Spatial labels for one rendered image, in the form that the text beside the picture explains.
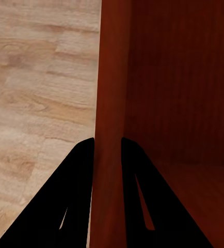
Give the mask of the storage box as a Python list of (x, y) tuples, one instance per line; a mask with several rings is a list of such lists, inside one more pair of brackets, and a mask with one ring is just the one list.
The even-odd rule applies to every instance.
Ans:
[(123, 137), (224, 248), (224, 0), (102, 0), (89, 248), (127, 248)]

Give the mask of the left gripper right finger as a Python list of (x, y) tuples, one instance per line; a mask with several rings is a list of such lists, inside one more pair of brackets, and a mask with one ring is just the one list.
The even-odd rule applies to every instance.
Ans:
[[(121, 139), (127, 248), (213, 248), (141, 146)], [(136, 177), (155, 230), (145, 225)]]

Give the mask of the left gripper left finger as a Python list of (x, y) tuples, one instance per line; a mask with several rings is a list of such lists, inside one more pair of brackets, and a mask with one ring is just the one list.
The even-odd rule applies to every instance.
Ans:
[(94, 137), (74, 146), (0, 239), (0, 248), (86, 248)]

